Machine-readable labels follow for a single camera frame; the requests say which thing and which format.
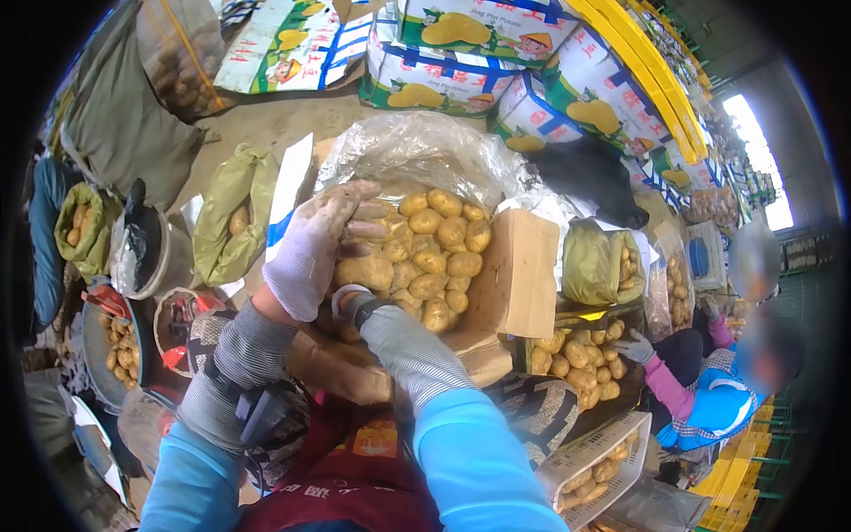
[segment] cardboard box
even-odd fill
[[[397,11],[378,13],[367,44],[368,72],[361,101],[380,109],[428,107],[448,115],[482,118],[522,70],[519,65],[461,52],[409,47],[394,42]]]

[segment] blue sleeve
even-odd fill
[[[140,532],[234,529],[241,471],[235,455],[176,421],[160,443]]]
[[[423,407],[414,455],[449,532],[568,530],[505,417],[478,390],[444,392]]]
[[[687,425],[709,431],[731,429],[747,418],[751,409],[751,394],[732,386],[698,390]]]

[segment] red apron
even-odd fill
[[[311,423],[292,469],[271,495],[247,506],[241,532],[349,520],[372,532],[443,529],[420,469],[406,458],[387,407],[312,399]]]

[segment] hand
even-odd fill
[[[650,359],[653,358],[656,351],[653,349],[653,346],[650,345],[650,340],[644,338],[644,335],[635,329],[630,329],[630,335],[635,341],[611,340],[608,344],[618,353],[624,355],[630,360],[640,363],[643,366],[650,362]]]
[[[714,322],[721,317],[721,313],[718,311],[718,304],[715,302],[715,298],[711,295],[703,294],[700,297],[698,304],[700,305],[700,309],[709,318],[709,321]]]
[[[263,265],[266,284],[293,319],[316,319],[336,258],[369,255],[368,244],[352,239],[386,235],[385,227],[358,221],[387,216],[383,205],[363,201],[380,193],[376,183],[351,181],[320,192],[293,212],[277,255]]]

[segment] sack of potatoes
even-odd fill
[[[532,340],[526,370],[564,379],[577,391],[580,413],[592,409],[620,395],[617,380],[626,375],[626,364],[608,342],[618,340],[625,328],[621,319],[600,330],[556,328],[551,338]]]
[[[410,194],[398,209],[375,201],[388,209],[386,217],[374,220],[387,235],[363,239],[372,247],[369,256],[340,261],[334,286],[360,284],[395,301],[437,335],[453,330],[467,310],[467,289],[490,244],[488,212],[440,188]],[[337,333],[352,343],[360,340],[356,334]]]

